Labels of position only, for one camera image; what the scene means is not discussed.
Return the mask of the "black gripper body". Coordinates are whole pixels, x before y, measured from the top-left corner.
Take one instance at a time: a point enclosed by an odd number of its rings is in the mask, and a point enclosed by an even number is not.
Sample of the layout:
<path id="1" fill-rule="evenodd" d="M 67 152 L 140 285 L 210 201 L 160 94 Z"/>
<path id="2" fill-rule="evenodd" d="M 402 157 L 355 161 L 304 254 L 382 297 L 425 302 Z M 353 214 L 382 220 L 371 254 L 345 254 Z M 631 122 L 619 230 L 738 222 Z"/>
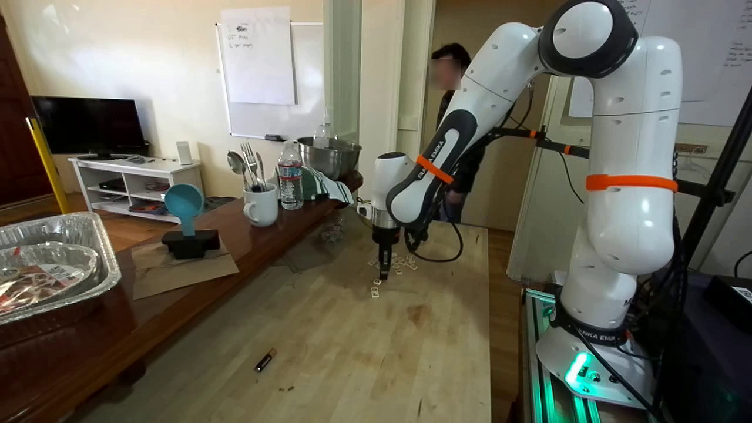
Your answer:
<path id="1" fill-rule="evenodd" d="M 392 249 L 400 242 L 400 230 L 396 228 L 371 228 L 371 241 L 376 242 L 379 249 Z"/>

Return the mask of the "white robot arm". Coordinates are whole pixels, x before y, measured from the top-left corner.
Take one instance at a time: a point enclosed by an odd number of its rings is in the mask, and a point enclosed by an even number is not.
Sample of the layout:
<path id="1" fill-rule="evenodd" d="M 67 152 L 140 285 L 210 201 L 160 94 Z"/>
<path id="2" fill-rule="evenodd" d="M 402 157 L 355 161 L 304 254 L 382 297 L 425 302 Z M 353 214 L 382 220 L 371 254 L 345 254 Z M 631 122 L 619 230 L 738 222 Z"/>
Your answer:
<path id="1" fill-rule="evenodd" d="M 374 241 L 388 247 L 423 235 L 438 194 L 458 182 L 461 161 L 542 74 L 584 79 L 594 93 L 584 220 L 559 305 L 588 329 L 614 332 L 637 281 L 675 251 L 671 155 L 683 80 L 678 45 L 637 34 L 619 0 L 563 0 L 540 28 L 499 27 L 463 74 L 431 147 L 418 157 L 376 161 Z"/>

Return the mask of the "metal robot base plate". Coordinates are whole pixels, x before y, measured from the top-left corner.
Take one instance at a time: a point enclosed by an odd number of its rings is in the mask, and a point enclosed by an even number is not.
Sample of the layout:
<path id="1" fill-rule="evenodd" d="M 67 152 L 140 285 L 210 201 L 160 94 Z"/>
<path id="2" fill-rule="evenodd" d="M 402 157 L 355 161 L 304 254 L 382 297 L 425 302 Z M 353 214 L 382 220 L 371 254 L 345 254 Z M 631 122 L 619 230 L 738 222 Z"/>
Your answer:
<path id="1" fill-rule="evenodd" d="M 630 410 L 653 404 L 650 361 L 635 338 L 604 345 L 555 327 L 535 341 L 535 357 L 577 397 Z"/>

